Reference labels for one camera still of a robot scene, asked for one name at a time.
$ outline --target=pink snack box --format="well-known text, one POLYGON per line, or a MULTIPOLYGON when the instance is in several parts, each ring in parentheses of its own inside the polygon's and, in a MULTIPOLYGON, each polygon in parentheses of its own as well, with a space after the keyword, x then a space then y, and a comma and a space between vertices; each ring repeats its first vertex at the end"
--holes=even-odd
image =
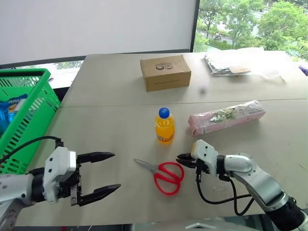
POLYGON ((224 109, 191 115, 188 123, 194 136, 217 131, 260 119, 265 114, 262 105, 253 100, 224 109))

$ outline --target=scissor handle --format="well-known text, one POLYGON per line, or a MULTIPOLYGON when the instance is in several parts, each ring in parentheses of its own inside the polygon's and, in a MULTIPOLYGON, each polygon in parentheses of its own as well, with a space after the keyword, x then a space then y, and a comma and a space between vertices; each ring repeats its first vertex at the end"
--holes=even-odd
POLYGON ((162 163, 162 164, 160 164, 160 165, 158 166, 158 169, 159 169, 160 171, 162 171, 162 172, 165 172, 166 174, 168 174, 169 176, 172 177, 172 178, 169 178, 169 177, 166 177, 166 176, 164 176, 164 175, 162 175, 162 174, 156 172, 156 173, 154 174, 154 181, 155 181, 155 184, 156 184, 156 186, 158 187, 158 189, 159 189, 163 194, 168 195, 168 196, 173 196, 173 195, 177 194, 178 191, 180 190, 180 183, 181 183, 181 181, 182 181, 183 178, 184 178, 184 169, 183 169, 183 167, 182 167, 180 164, 178 164, 178 163, 174 163, 174 162, 164 162, 164 163, 162 163), (177 176, 176 174, 174 174, 173 172, 171 172, 171 171, 169 171, 168 169, 166 169, 166 168, 164 167, 165 165, 176 165, 177 167, 179 167, 180 170, 181 170, 181 176, 179 177, 179 176, 177 176), (175 189, 174 191, 168 192, 168 191, 164 190, 164 189, 159 185, 158 179, 164 180, 164 181, 169 182, 169 183, 171 183, 171 184, 175 184, 177 187, 176 187, 176 189, 175 189))

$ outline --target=scissors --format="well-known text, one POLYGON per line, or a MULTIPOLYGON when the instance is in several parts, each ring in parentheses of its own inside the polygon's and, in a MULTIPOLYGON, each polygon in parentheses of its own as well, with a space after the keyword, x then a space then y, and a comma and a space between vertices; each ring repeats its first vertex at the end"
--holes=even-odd
POLYGON ((163 194, 168 195, 168 196, 173 196, 173 195, 178 193, 178 191, 180 190, 180 183, 182 182, 182 180, 184 178, 184 169, 182 168, 181 165, 179 165, 178 163, 174 163, 174 162, 164 162, 164 163, 161 163, 160 165, 151 165, 151 164, 149 164, 145 161, 138 160, 138 159, 134 159, 134 161, 136 161, 136 163, 138 163, 142 167, 150 170, 153 173, 154 182, 155 182, 157 188, 159 189, 159 191, 161 191, 163 194), (165 168, 166 165, 177 166, 181 170, 181 175, 177 176, 172 171, 166 169, 165 168), (159 173, 159 171, 164 172, 166 175, 168 175, 170 177, 166 177, 166 176, 162 175, 161 173, 159 173), (171 184, 175 184, 177 187, 174 191, 167 192, 158 184, 158 179, 169 182, 171 184))

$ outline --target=black cable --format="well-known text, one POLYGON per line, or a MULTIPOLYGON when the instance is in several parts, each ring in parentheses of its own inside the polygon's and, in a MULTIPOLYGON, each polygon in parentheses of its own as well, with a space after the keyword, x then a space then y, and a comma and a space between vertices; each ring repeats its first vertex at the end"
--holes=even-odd
POLYGON ((247 204, 246 208, 245 208, 241 213, 239 213, 239 212, 237 211, 236 188, 235 188, 235 185, 234 185, 234 183, 233 183, 233 181, 232 181, 231 179, 230 179, 230 183, 231 183, 231 185, 232 185, 233 196, 234 196, 234 212, 235 212, 236 215, 242 216, 242 215, 244 215, 244 214, 248 211, 248 209, 250 208, 250 206, 251 206, 252 203, 254 202, 254 198, 251 198, 251 200, 250 200, 249 203, 247 204))
POLYGON ((196 178, 196 181, 197 181, 197 188, 198 188, 198 192, 202 198, 202 200, 204 200, 205 202, 207 202, 208 204, 211 204, 211 205, 220 205, 220 204, 223 204, 223 203, 226 203, 226 202, 229 202, 229 201, 234 201, 234 200, 237 200, 237 199, 241 199, 241 198, 246 198, 246 197, 251 197, 250 194, 246 194, 246 195, 241 195, 241 196, 235 196, 235 197, 232 197, 232 198, 229 198, 229 199, 225 199, 225 200, 222 200, 222 201, 209 201, 207 200, 203 194, 202 194, 202 191, 201 191, 201 187, 200 187, 200 179, 199 179, 199 175, 197 174, 197 178, 196 178))
POLYGON ((18 152, 19 150, 21 150, 22 148, 28 146, 29 144, 32 144, 34 142, 40 141, 40 140, 45 140, 45 139, 51 139, 51 140, 55 140, 56 141, 56 146, 57 143, 62 143, 62 140, 58 137, 55 136, 41 136, 41 137, 37 137, 33 140, 30 140, 22 145, 20 145, 19 147, 15 148, 13 151, 11 151, 10 153, 8 153, 6 156, 4 156, 1 160, 0 160, 0 164, 2 164, 4 161, 6 161, 7 159, 9 159, 14 153, 18 152))

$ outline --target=plastic bottle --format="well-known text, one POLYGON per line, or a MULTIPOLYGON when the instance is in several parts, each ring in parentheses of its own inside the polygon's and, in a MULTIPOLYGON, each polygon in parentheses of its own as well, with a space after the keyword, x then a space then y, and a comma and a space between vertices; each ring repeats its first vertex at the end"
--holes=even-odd
POLYGON ((161 143, 171 143, 175 133, 174 117, 169 109, 163 107, 159 109, 155 118, 155 130, 158 141, 161 143))

